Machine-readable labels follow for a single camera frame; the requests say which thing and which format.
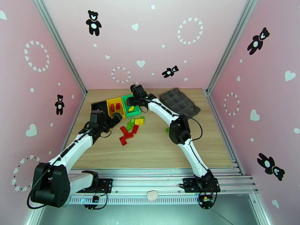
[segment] red toy brick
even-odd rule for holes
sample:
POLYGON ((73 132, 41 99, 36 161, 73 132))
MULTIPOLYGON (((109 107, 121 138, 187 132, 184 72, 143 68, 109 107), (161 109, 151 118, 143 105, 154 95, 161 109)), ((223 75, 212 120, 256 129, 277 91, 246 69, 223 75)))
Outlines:
POLYGON ((112 112, 114 112, 114 111, 115 111, 114 104, 110 104, 110 110, 111 110, 112 112))
POLYGON ((124 126, 120 127, 120 129, 124 135, 128 133, 127 129, 124 126))
POLYGON ((121 142, 122 146, 124 146, 124 145, 127 144, 127 142, 126 142, 126 140, 125 140, 125 137, 122 136, 122 137, 120 137, 119 139, 120 139, 120 142, 121 142))
POLYGON ((130 139, 130 138, 133 138, 133 136, 134 136, 134 134, 132 132, 130 132, 130 133, 125 134, 124 138, 125 139, 130 139))
POLYGON ((132 133, 136 134, 138 132, 138 125, 134 125, 133 130, 131 131, 132 133))

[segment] white heart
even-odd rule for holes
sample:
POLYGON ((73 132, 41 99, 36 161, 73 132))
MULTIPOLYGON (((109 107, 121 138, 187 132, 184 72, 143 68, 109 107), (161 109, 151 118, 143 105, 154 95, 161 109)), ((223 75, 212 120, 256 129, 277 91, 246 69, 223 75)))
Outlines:
POLYGON ((135 23, 134 25, 131 25, 131 28, 135 31, 138 31, 138 24, 135 23))
POLYGON ((1 10, 0 10, 0 19, 7 20, 5 13, 1 10))
POLYGON ((140 67, 140 68, 142 68, 144 65, 145 65, 145 61, 144 60, 138 60, 137 62, 136 62, 136 64, 140 67))
POLYGON ((260 120, 260 115, 257 114, 255 109, 252 109, 252 111, 250 113, 250 120, 253 120, 253 121, 259 121, 260 120))
POLYGON ((37 135, 36 126, 35 124, 31 124, 29 129, 26 131, 26 136, 33 137, 35 135, 37 135))
POLYGON ((274 205, 276 208, 279 208, 279 204, 277 202, 277 200, 272 200, 272 205, 274 205))
POLYGON ((285 80, 286 80, 286 82, 289 81, 289 80, 292 80, 295 77, 296 77, 295 73, 291 73, 289 70, 285 72, 285 80))

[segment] gray sorting tray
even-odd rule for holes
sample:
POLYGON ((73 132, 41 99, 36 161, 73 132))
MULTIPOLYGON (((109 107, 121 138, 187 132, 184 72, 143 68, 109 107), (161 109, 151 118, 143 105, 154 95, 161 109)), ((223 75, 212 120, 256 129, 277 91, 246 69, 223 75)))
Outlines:
POLYGON ((174 88, 161 94, 159 96, 159 100, 170 110, 180 115, 184 114, 186 116, 193 117, 201 110, 178 88, 174 88))

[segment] yellow toy brick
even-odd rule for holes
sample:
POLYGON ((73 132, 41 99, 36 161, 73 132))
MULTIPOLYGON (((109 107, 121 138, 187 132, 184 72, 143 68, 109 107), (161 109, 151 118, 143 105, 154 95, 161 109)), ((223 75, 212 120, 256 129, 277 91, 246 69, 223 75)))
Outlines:
POLYGON ((132 112, 134 109, 134 106, 131 106, 129 109, 128 109, 128 112, 132 112))

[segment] pink backdrop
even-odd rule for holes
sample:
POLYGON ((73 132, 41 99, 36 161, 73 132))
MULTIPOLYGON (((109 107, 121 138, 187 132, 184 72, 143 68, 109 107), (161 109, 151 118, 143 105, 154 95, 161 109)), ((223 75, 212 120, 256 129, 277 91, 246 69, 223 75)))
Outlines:
POLYGON ((238 158, 278 225, 300 220, 299 6, 300 0, 258 0, 212 92, 238 158), (249 55, 252 37, 264 27, 270 36, 249 55), (285 171, 282 181, 265 173, 259 153, 285 171))
POLYGON ((206 88, 247 0, 44 1, 87 89, 114 89, 206 88), (88 10, 99 14, 99 36, 88 10))
POLYGON ((83 93, 33 0, 1 0, 0 28, 0 224, 23 224, 34 168, 61 150, 83 93))

